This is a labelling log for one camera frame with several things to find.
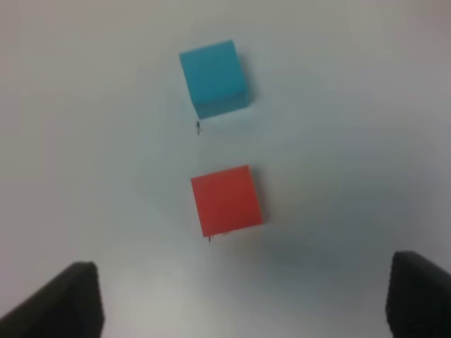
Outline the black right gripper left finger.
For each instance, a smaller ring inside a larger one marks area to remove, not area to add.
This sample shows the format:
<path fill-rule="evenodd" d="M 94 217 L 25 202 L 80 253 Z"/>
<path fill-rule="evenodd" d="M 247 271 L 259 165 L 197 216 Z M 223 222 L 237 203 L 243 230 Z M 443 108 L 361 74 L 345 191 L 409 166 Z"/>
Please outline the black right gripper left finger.
<path fill-rule="evenodd" d="M 1 318 L 2 337 L 100 337 L 105 316 L 98 268 L 68 266 Z"/>

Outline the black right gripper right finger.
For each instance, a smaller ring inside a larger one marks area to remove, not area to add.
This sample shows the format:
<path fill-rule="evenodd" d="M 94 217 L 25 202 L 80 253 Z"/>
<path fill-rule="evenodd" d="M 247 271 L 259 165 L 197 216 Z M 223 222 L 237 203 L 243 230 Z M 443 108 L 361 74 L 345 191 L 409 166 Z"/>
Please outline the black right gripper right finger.
<path fill-rule="evenodd" d="M 395 252 L 385 316 L 393 337 L 449 337 L 450 274 L 416 252 Z"/>

